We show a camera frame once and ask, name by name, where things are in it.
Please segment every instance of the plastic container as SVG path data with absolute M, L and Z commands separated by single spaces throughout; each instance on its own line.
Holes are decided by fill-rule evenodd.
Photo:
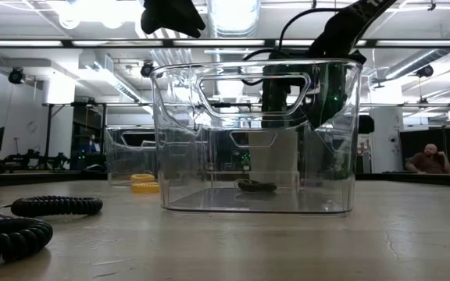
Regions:
M 131 177 L 137 174 L 157 175 L 153 128 L 113 126 L 105 132 L 111 186 L 131 186 Z
M 155 70 L 162 206 L 203 212 L 351 211 L 361 68 L 347 60 L 289 60 Z M 259 79 L 254 86 L 241 82 Z M 275 190 L 239 188 L 256 182 Z

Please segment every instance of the ceiling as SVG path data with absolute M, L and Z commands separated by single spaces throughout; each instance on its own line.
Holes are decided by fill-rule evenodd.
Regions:
M 343 7 L 352 0 L 324 1 L 318 0 L 317 8 Z M 401 39 L 435 39 L 450 38 L 450 0 L 435 0 L 437 8 L 427 11 L 431 0 L 398 0 L 393 8 L 382 15 L 370 29 L 366 38 L 401 38 Z M 194 0 L 202 18 L 207 22 L 207 8 L 205 0 Z M 297 13 L 310 9 L 312 1 L 302 0 L 263 0 L 260 9 L 259 22 L 254 37 L 277 38 L 284 24 Z M 124 0 L 114 2 L 111 9 L 100 9 L 88 13 L 84 21 L 74 29 L 67 30 L 60 24 L 57 11 L 67 5 L 64 1 L 0 1 L 0 39 L 114 39 L 114 38 L 147 38 L 141 34 L 137 22 L 143 11 L 138 0 Z M 231 19 L 234 10 L 230 11 Z M 122 15 L 124 23 L 116 29 L 110 29 L 101 22 L 105 18 L 116 18 Z M 325 22 L 333 13 L 315 13 L 305 16 L 294 23 L 286 33 L 286 39 L 315 38 L 323 30 Z M 208 30 L 202 32 L 202 37 L 208 37 Z M 180 37 L 179 34 L 159 32 L 156 37 Z M 119 93 L 104 80 L 85 75 L 87 69 L 81 61 L 80 49 L 0 49 L 0 67 L 5 68 L 8 59 L 49 59 L 64 68 L 71 76 L 78 80 L 77 95 L 88 95 L 99 101 L 120 101 Z M 206 49 L 193 48 L 189 59 L 192 62 L 211 62 L 212 55 L 206 54 Z M 370 83 L 370 78 L 380 76 L 386 69 L 402 62 L 408 57 L 421 52 L 418 49 L 363 49 L 361 52 L 367 57 L 362 79 L 362 101 L 370 102 L 370 92 L 376 86 Z M 93 51 L 96 59 L 108 55 L 114 62 L 114 72 L 122 77 L 131 88 L 139 91 L 142 97 L 150 98 L 150 82 L 142 79 L 141 66 L 147 59 L 155 59 L 149 49 L 97 49 Z M 175 56 L 166 53 L 167 57 Z M 417 77 L 405 76 L 394 83 L 402 85 L 402 95 L 405 101 L 415 102 L 422 95 L 441 93 L 450 89 L 450 54 L 432 62 L 435 74 L 419 81 Z M 259 96 L 259 92 L 247 93 Z M 450 102 L 450 94 L 439 98 L 435 102 Z M 446 108 L 430 111 L 445 112 Z

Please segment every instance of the coiled cord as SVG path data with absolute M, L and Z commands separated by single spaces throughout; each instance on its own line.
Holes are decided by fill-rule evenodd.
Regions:
M 277 185 L 274 183 L 260 183 L 256 180 L 240 179 L 236 180 L 235 183 L 244 192 L 274 192 L 277 189 Z
M 40 219 L 42 215 L 94 215 L 100 212 L 103 202 L 91 197 L 39 196 L 20 198 L 12 205 L 0 207 L 0 260 L 18 261 L 42 250 L 53 237 L 53 228 Z M 13 218 L 1 213 L 11 208 Z

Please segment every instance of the desk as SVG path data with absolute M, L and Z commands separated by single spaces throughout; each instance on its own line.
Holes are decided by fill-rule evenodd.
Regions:
M 98 196 L 101 215 L 48 217 L 50 244 L 0 280 L 450 280 L 450 187 L 358 182 L 346 216 L 164 211 L 106 181 L 0 187 Z

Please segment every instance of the man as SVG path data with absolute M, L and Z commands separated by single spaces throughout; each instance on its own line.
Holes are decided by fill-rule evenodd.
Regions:
M 441 174 L 450 173 L 450 164 L 444 152 L 438 151 L 435 144 L 427 144 L 423 152 L 416 153 L 405 164 L 411 172 Z

